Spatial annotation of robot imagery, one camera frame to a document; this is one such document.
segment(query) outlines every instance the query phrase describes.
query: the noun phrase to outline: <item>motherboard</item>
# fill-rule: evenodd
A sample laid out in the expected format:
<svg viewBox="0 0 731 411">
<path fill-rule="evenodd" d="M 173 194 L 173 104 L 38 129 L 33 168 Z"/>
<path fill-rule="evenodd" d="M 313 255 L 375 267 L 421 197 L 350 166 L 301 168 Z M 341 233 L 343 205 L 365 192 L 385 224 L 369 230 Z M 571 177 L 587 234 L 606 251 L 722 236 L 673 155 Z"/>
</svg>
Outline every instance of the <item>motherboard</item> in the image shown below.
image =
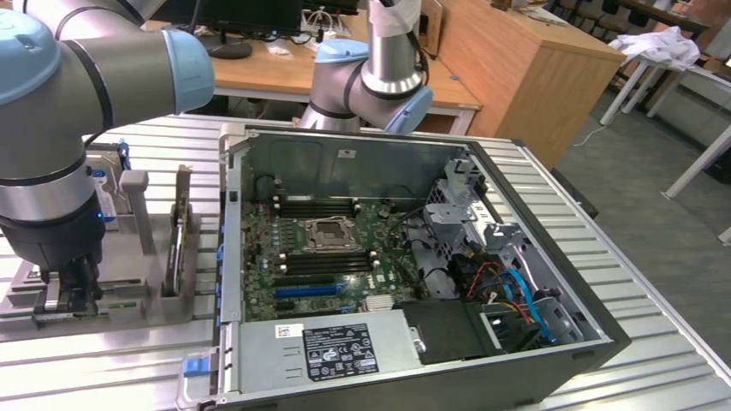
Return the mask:
<svg viewBox="0 0 731 411">
<path fill-rule="evenodd" d="M 390 310 L 422 298 L 401 215 L 389 200 L 245 203 L 247 321 Z"/>
</svg>

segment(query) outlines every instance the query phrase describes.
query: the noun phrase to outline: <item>white cloth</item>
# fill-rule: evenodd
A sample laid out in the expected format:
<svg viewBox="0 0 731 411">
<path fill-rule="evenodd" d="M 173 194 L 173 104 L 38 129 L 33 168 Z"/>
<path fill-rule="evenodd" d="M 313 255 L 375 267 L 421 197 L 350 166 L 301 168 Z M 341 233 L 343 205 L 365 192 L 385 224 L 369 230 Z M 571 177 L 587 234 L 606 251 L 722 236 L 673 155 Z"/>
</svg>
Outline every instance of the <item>white cloth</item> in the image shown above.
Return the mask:
<svg viewBox="0 0 731 411">
<path fill-rule="evenodd" d="M 658 33 L 639 36 L 618 36 L 609 44 L 627 56 L 627 64 L 637 56 L 670 66 L 672 69 L 686 70 L 694 67 L 701 56 L 694 40 L 681 35 L 680 27 L 670 27 Z"/>
</svg>

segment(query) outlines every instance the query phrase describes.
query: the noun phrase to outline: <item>metal sheet panel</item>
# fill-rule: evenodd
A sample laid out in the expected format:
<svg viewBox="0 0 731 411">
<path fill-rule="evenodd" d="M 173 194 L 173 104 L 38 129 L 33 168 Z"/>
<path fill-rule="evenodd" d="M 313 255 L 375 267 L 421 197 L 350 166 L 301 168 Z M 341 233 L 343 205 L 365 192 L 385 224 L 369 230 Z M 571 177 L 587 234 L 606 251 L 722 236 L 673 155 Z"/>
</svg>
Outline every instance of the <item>metal sheet panel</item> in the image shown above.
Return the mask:
<svg viewBox="0 0 731 411">
<path fill-rule="evenodd" d="M 217 147 L 226 121 L 237 120 L 165 117 L 102 137 L 107 142 L 126 138 L 133 166 L 151 171 L 154 212 L 170 210 L 179 164 L 194 166 L 195 209 L 205 213 L 207 233 L 195 300 L 195 315 L 202 319 L 151 329 L 0 342 L 0 381 L 14 382 L 0 387 L 2 409 L 175 409 L 179 363 L 189 353 L 211 345 L 213 322 L 206 318 L 213 315 L 219 230 Z M 731 388 L 724 379 L 728 368 L 569 203 L 543 167 L 510 141 L 485 140 L 482 144 L 634 339 L 602 369 L 571 379 L 545 402 L 526 409 L 731 409 Z M 19 265 L 21 259 L 2 241 L 0 295 Z"/>
</svg>

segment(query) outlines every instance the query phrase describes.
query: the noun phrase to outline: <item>white table leg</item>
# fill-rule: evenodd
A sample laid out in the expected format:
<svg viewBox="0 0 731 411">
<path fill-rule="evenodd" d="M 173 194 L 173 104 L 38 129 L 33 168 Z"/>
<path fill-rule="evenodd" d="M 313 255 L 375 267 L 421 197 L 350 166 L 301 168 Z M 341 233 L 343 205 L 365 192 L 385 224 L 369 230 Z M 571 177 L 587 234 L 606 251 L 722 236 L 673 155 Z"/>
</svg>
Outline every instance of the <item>white table leg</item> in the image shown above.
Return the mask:
<svg viewBox="0 0 731 411">
<path fill-rule="evenodd" d="M 635 105 L 638 105 L 641 98 L 645 96 L 645 93 L 647 89 L 650 88 L 650 86 L 653 86 L 653 84 L 657 82 L 662 72 L 664 70 L 658 66 L 653 67 L 653 70 L 650 70 L 650 74 L 647 75 L 647 78 L 645 79 L 645 81 L 642 82 L 642 85 L 639 86 L 639 90 L 635 92 L 635 95 L 630 99 L 630 103 L 627 103 L 625 107 L 622 108 L 622 112 L 625 114 L 630 114 L 630 111 L 633 111 L 633 109 L 635 108 Z"/>
<path fill-rule="evenodd" d="M 470 128 L 470 124 L 473 124 L 474 117 L 475 110 L 462 110 L 459 116 L 455 117 L 455 122 L 453 122 L 450 134 L 467 135 L 467 129 Z"/>
<path fill-rule="evenodd" d="M 686 72 L 685 71 L 681 72 L 676 76 L 676 79 L 672 81 L 672 84 L 668 85 L 668 88 L 665 89 L 664 94 L 661 94 L 661 97 L 655 101 L 655 104 L 653 104 L 653 108 L 647 112 L 647 117 L 654 117 L 655 116 L 658 110 L 661 110 L 661 105 L 664 105 L 665 100 L 668 99 L 668 96 L 670 96 L 672 93 L 678 88 L 678 85 L 681 84 L 681 81 L 684 80 L 684 77 L 686 77 Z"/>
<path fill-rule="evenodd" d="M 720 235 L 720 240 L 724 242 L 728 246 L 731 246 L 731 227 L 724 232 L 722 235 Z"/>
<path fill-rule="evenodd" d="M 630 80 L 627 80 L 627 84 L 625 84 L 625 87 L 622 87 L 622 90 L 619 91 L 619 94 L 617 95 L 615 101 L 613 101 L 613 104 L 609 106 L 607 113 L 605 113 L 605 116 L 599 120 L 599 124 L 602 126 L 607 126 L 613 122 L 613 118 L 615 118 L 617 109 L 619 109 L 619 106 L 622 105 L 625 99 L 630 95 L 630 92 L 633 91 L 635 84 L 638 84 L 638 81 L 641 80 L 642 74 L 645 73 L 646 69 L 647 69 L 647 63 L 643 60 L 639 62 L 639 66 L 635 69 L 635 72 L 633 73 Z"/>
<path fill-rule="evenodd" d="M 672 187 L 665 192 L 668 198 L 673 198 L 678 195 L 680 191 L 686 187 L 690 181 L 696 176 L 704 171 L 706 167 L 713 163 L 717 157 L 724 154 L 724 152 L 731 146 L 731 126 L 724 131 L 718 139 L 713 142 L 712 146 L 706 149 L 701 157 L 688 168 L 686 172 L 672 185 Z"/>
</svg>

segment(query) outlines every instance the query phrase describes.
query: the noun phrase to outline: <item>aluminum profile table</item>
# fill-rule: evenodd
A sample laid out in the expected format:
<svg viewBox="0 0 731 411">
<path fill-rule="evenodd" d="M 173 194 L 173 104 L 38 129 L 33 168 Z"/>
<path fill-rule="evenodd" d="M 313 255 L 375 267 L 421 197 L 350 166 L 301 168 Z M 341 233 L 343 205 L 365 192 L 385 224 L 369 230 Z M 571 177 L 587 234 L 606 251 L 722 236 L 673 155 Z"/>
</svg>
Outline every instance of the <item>aluminum profile table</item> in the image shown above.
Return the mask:
<svg viewBox="0 0 731 411">
<path fill-rule="evenodd" d="M 179 164 L 194 168 L 203 214 L 195 320 L 183 325 L 14 341 L 0 335 L 0 409 L 175 409 L 181 361 L 211 346 L 219 230 L 219 129 L 235 119 L 165 117 L 99 141 L 131 145 L 131 165 L 150 171 L 149 209 L 167 213 Z M 253 122 L 283 125 L 279 122 Z M 731 372 L 570 199 L 530 152 L 482 140 L 509 181 L 633 338 L 597 372 L 571 379 L 526 410 L 731 409 Z M 489 198 L 510 221 L 495 192 Z M 21 259 L 0 238 L 0 295 Z"/>
</svg>

